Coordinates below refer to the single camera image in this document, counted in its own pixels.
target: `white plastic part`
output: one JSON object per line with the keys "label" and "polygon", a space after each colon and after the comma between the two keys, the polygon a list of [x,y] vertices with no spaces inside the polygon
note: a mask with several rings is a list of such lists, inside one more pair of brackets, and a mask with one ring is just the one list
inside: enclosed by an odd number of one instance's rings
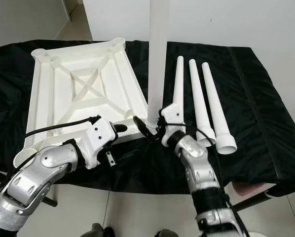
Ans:
{"label": "white plastic part", "polygon": [[150,0],[146,124],[152,133],[156,133],[158,112],[163,107],[169,6],[169,0]]}
{"label": "white plastic part", "polygon": [[[203,98],[202,88],[200,84],[199,74],[197,70],[197,65],[194,59],[189,60],[190,78],[192,86],[193,103],[195,107],[195,115],[197,128],[203,131],[211,140],[213,144],[216,142],[216,135],[210,126],[208,112]],[[211,143],[208,139],[200,132],[196,133],[197,141],[203,146],[209,147]]]}
{"label": "white plastic part", "polygon": [[[101,115],[124,124],[115,143],[142,137],[134,115],[147,119],[148,105],[124,50],[125,39],[57,49],[38,49],[27,132]],[[25,139],[24,149],[36,151],[79,140],[91,123],[37,133]]]}
{"label": "white plastic part", "polygon": [[[34,148],[27,148],[27,149],[23,149],[21,150],[14,158],[13,160],[13,165],[14,167],[18,167],[24,160],[26,160],[27,158],[29,158],[31,155],[35,154],[37,152],[36,149]],[[34,160],[30,160],[28,161],[24,167],[27,167],[28,165],[30,165]]]}
{"label": "white plastic part", "polygon": [[92,169],[99,164],[97,160],[98,152],[103,149],[106,143],[114,139],[114,130],[105,118],[99,119],[86,131],[77,145],[85,159],[87,169]]}
{"label": "white plastic part", "polygon": [[[167,106],[162,110],[161,114],[167,123],[184,123],[184,117],[180,114],[180,106],[178,104],[171,104]],[[184,132],[184,127],[173,125],[165,127],[165,134],[162,138],[162,145],[164,147],[168,147],[168,139],[178,130]]]}
{"label": "white plastic part", "polygon": [[257,233],[257,232],[249,232],[250,237],[267,237],[261,233]]}
{"label": "white plastic part", "polygon": [[203,63],[201,66],[205,79],[213,126],[216,133],[217,151],[223,155],[231,154],[237,150],[235,139],[228,129],[209,64]]}
{"label": "white plastic part", "polygon": [[[173,103],[162,110],[162,116],[167,123],[184,124],[184,58],[182,56],[177,58]],[[165,128],[165,134],[162,138],[164,147],[168,147],[168,139],[177,130],[185,132],[185,127],[167,126]]]}

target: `white pole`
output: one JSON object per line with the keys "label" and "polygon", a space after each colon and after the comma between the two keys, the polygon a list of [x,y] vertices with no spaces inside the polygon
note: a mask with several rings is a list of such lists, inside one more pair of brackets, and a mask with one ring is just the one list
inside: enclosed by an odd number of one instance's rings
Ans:
{"label": "white pole", "polygon": [[184,117],[184,58],[178,56],[176,65],[173,103],[178,104]]}
{"label": "white pole", "polygon": [[[215,136],[215,132],[210,126],[207,108],[206,108],[205,100],[203,98],[203,93],[201,89],[197,65],[194,59],[191,59],[189,61],[189,69],[190,69],[193,104],[195,107],[197,128],[203,131],[209,137],[211,142],[215,144],[216,136]],[[211,146],[210,141],[200,132],[197,131],[196,135],[197,135],[197,141],[199,141],[203,146],[205,147]]]}
{"label": "white pole", "polygon": [[150,0],[147,127],[152,133],[156,133],[158,111],[163,107],[169,3]]}
{"label": "white pole", "polygon": [[228,129],[223,109],[218,97],[217,89],[213,81],[208,63],[203,63],[202,72],[205,79],[213,125],[216,132],[216,148],[218,153],[227,155],[235,152],[237,146],[234,137]]}

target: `white tape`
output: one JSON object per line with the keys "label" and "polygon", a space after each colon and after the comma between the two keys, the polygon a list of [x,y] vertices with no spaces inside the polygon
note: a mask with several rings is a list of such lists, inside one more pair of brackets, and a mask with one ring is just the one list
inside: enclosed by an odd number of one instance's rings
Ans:
{"label": "white tape", "polygon": [[0,206],[0,228],[7,231],[20,230],[29,216],[11,213]]}

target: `robotic arm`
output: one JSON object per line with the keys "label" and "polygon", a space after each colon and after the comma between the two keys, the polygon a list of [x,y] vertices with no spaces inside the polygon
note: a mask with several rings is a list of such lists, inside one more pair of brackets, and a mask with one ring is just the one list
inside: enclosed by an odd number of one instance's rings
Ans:
{"label": "robotic arm", "polygon": [[160,111],[158,120],[162,144],[171,147],[185,167],[185,174],[196,208],[199,230],[204,237],[248,237],[237,213],[230,208],[208,151],[184,133],[184,118],[175,103]]}
{"label": "robotic arm", "polygon": [[97,117],[84,137],[61,146],[50,146],[35,154],[33,162],[19,170],[0,192],[0,229],[15,232],[26,222],[46,196],[50,187],[66,173],[99,164],[97,155],[118,138],[112,123]]}

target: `white plastic tray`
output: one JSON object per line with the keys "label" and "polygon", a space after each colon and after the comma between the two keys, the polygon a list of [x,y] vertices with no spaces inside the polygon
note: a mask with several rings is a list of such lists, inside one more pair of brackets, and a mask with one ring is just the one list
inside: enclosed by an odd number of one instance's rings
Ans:
{"label": "white plastic tray", "polygon": [[[125,39],[58,49],[36,49],[27,132],[100,115],[125,124],[115,143],[141,137],[132,117],[146,119],[148,106],[124,50]],[[89,122],[26,138],[36,151],[79,140]]]}

